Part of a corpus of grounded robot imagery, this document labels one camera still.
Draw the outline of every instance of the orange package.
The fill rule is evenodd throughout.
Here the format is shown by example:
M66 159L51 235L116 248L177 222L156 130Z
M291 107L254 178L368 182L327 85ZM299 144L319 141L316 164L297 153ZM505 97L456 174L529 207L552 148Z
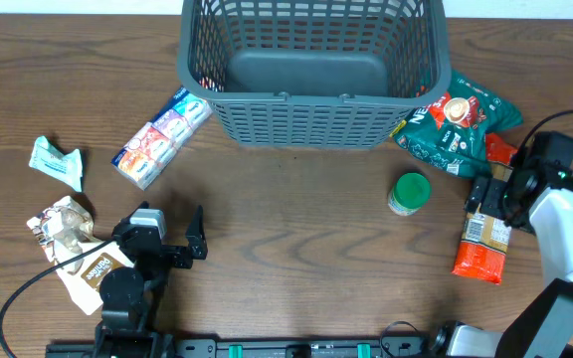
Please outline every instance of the orange package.
M485 148L492 176L507 181L511 169L503 164L509 164L516 149L496 134L485 136ZM453 273L500 284L510 231L502 220L479 212L467 213Z

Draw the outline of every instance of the basket bottom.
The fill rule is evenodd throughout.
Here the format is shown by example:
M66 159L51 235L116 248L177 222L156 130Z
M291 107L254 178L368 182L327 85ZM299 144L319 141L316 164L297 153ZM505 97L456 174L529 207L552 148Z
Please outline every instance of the basket bottom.
M389 76L368 53L245 49L229 61L225 92L388 96Z

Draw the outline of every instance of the white wall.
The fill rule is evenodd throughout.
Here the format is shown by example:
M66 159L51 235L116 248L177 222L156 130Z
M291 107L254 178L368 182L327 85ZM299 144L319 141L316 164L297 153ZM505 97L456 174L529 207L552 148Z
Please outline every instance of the white wall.
M178 15L183 0L0 0L0 13ZM573 0L443 0L449 17L573 19Z

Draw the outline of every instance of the small bottle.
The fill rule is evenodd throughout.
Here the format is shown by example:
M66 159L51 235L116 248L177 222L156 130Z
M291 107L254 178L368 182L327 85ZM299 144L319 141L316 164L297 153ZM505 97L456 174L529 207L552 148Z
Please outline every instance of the small bottle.
M388 206L397 215L413 215L428 202L430 193L430 182L425 176L404 174L388 194Z

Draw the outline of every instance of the green clip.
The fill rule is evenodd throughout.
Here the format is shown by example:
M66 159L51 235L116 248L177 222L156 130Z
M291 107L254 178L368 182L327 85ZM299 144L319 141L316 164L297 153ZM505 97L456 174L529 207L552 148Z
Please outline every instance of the green clip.
M357 345L357 358L370 358L370 344L360 343Z
M229 346L229 358L243 358L243 346Z

